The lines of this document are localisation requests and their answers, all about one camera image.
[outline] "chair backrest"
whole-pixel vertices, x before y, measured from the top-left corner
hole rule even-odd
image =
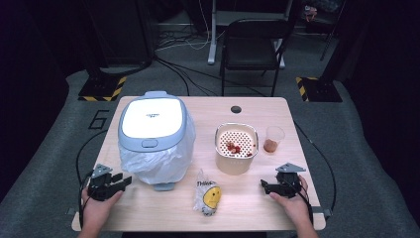
[[[225,34],[227,38],[283,39],[292,28],[283,19],[241,19],[231,23]]]

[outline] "plastic cup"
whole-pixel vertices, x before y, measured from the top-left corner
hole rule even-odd
[[[273,153],[277,150],[278,145],[284,139],[284,131],[277,126],[269,126],[265,129],[265,141],[263,143],[263,148],[269,152]]]

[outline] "table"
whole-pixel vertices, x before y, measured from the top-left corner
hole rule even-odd
[[[279,18],[279,19],[288,19],[290,12],[291,4],[293,0],[286,0],[287,7],[284,13],[258,13],[258,12],[232,12],[232,11],[217,11],[216,0],[213,0],[212,6],[212,18],[211,18],[211,42],[210,42],[210,51],[209,57],[207,60],[208,64],[214,64],[216,57],[216,26],[228,26],[232,22],[244,18]],[[281,45],[281,39],[275,44],[276,47]],[[284,58],[280,59],[280,68],[285,68]]]
[[[124,107],[136,97],[121,98],[96,163],[120,173],[118,150],[118,122]],[[300,173],[308,182],[308,193],[312,206],[319,207],[310,171],[292,121],[289,107],[280,97],[179,97],[186,105],[196,129],[193,162],[185,177],[172,191],[155,191],[133,176],[133,183],[127,186],[122,198],[111,211],[104,230],[110,231],[278,231],[293,230],[294,226],[283,209],[261,186],[260,179],[275,183],[276,168],[292,163],[305,168]],[[240,106],[242,112],[231,112],[232,106]],[[279,148],[269,154],[259,144],[250,169],[239,176],[229,176],[216,166],[214,137],[220,124],[226,122],[244,123],[253,126],[263,141],[268,125],[283,128],[285,139]],[[217,182],[222,197],[217,212],[210,217],[193,210],[195,184],[198,172]],[[314,227],[323,229],[326,225],[322,213],[314,213]],[[78,214],[72,222],[74,230],[80,230]]]

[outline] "perforated basket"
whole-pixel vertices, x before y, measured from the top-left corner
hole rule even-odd
[[[223,173],[236,176],[246,172],[259,151],[259,137],[254,127],[225,123],[216,131],[216,165]]]

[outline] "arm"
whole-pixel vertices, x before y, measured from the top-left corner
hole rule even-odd
[[[83,228],[77,237],[97,237],[102,226],[108,219],[112,206],[120,199],[122,194],[123,191],[120,190],[106,201],[97,201],[93,198],[89,199],[87,188],[85,188],[82,192],[82,199],[85,203],[83,209]]]
[[[299,179],[303,188],[305,188],[302,189],[301,193],[303,196],[306,196],[305,190],[308,189],[308,184],[306,183],[305,178],[302,176],[299,176]],[[284,208],[287,216],[291,219],[296,227],[298,237],[318,237],[318,234],[316,233],[309,219],[308,207],[302,197],[296,195],[294,197],[287,198],[280,196],[275,192],[271,192],[269,196]]]

